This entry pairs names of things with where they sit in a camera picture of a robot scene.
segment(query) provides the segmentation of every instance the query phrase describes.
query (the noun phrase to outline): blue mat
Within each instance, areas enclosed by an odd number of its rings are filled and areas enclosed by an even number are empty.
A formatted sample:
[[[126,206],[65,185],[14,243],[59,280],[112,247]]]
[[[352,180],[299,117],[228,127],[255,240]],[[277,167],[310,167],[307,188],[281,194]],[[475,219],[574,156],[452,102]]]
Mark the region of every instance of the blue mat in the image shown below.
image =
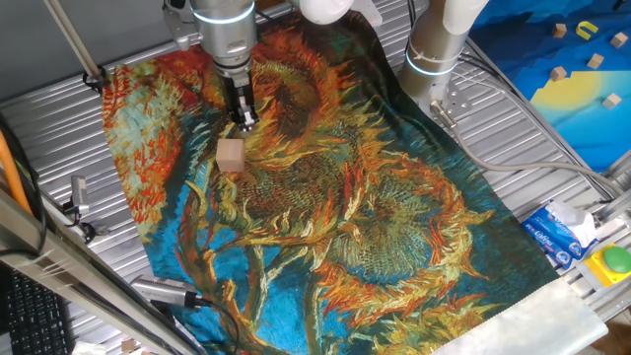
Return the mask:
[[[613,12],[614,3],[491,1],[471,31],[491,60],[598,172],[631,149],[631,140],[625,135],[630,128],[625,117],[631,113],[631,85],[625,84],[631,77],[631,43],[620,48],[609,43],[620,32],[631,35],[631,4]],[[589,40],[575,32],[581,21],[598,27]],[[567,26],[563,38],[552,36],[555,24]],[[597,71],[587,66],[595,53],[604,57]],[[550,72],[558,66],[568,72],[572,85],[548,82]],[[622,103],[607,110],[601,103],[613,93]],[[553,102],[543,97],[551,94],[563,99]]]

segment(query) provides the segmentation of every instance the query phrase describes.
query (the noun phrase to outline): sunflower painting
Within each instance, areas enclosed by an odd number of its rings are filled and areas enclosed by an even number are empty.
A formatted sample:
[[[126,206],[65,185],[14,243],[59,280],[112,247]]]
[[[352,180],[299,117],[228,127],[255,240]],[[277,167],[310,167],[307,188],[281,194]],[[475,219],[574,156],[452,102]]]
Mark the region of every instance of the sunflower painting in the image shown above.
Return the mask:
[[[241,135],[198,46],[116,69],[107,141],[156,275],[226,308],[241,354],[430,354],[556,276],[361,15],[289,15],[252,52]],[[221,173],[218,138],[242,138]],[[232,323],[174,310],[209,351]]]

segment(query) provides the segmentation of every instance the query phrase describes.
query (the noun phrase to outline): metal table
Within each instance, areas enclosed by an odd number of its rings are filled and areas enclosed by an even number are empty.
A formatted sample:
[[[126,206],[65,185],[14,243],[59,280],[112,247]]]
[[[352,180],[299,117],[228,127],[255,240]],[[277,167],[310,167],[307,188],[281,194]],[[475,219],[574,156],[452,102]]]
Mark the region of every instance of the metal table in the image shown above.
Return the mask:
[[[376,32],[390,66],[397,71],[403,61],[410,29],[407,6],[402,0],[375,0],[375,5],[384,17]],[[416,7],[420,14],[426,9],[427,0],[416,0]],[[278,16],[289,11],[284,4],[268,14]],[[112,63],[107,70],[173,50],[175,45],[168,43]],[[473,43],[469,43],[465,51],[488,60]],[[466,63],[460,64],[456,72],[458,75],[453,81],[472,104],[472,111],[456,120],[465,141],[479,157],[495,164],[584,163],[529,104],[519,107],[494,88],[501,84],[490,75]],[[70,176],[87,177],[91,211],[84,216],[84,221],[106,224],[109,230],[107,236],[96,238],[90,248],[127,281],[140,274],[152,274],[105,141],[101,98],[89,91],[77,76],[2,103],[0,110],[40,173],[42,188],[55,200],[69,199]],[[600,191],[573,172],[536,170],[484,172],[484,175],[519,220],[550,198],[591,212],[603,207]],[[602,243],[617,243],[631,249],[631,230],[620,220],[604,226],[600,238]],[[603,320],[628,306],[631,297],[619,293],[628,288],[631,280],[596,292],[576,269],[564,272],[558,265],[555,267]],[[68,309],[75,338],[105,344],[109,354],[120,353],[120,342],[126,338],[124,334],[73,304],[69,304]],[[0,352],[5,353],[6,346],[0,341]]]

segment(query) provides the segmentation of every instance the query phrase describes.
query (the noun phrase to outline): wooden block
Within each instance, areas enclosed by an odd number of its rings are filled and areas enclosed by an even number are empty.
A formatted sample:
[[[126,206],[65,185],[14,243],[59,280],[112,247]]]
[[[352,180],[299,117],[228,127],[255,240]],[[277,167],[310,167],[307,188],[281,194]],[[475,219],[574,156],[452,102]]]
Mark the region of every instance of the wooden block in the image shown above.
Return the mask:
[[[563,69],[563,67],[556,67],[550,73],[550,79],[552,79],[552,81],[554,82],[557,82],[561,79],[564,79],[566,75],[568,75],[568,73],[565,71],[565,69]]]
[[[132,352],[136,348],[136,342],[134,339],[127,339],[120,343],[120,351]]]
[[[622,99],[620,99],[620,97],[615,94],[611,94],[602,102],[602,105],[607,107],[608,109],[612,109],[620,104],[621,101]]]
[[[222,172],[242,172],[245,169],[243,139],[220,139],[217,142],[217,166]]]
[[[554,25],[554,30],[552,30],[552,36],[555,38],[563,38],[563,36],[568,32],[568,28],[563,24]]]
[[[627,35],[625,35],[624,33],[619,33],[618,35],[615,35],[613,37],[610,43],[614,47],[619,48],[627,41],[627,39],[629,39]]]
[[[592,56],[592,59],[588,63],[588,66],[592,69],[598,69],[600,64],[602,64],[602,60],[604,60],[602,55],[594,53],[594,56]]]

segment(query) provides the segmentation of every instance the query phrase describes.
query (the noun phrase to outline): painted fabric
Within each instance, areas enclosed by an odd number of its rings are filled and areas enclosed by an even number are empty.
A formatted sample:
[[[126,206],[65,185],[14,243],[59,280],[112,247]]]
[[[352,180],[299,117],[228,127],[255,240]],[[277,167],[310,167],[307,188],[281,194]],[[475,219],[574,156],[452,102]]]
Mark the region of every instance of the painted fabric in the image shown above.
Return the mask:
[[[105,134],[157,276],[226,308],[241,354],[429,354],[556,277],[359,14],[261,27],[241,136],[199,46],[116,69]],[[243,138],[220,173],[218,138]],[[235,332],[174,309],[209,350]]]

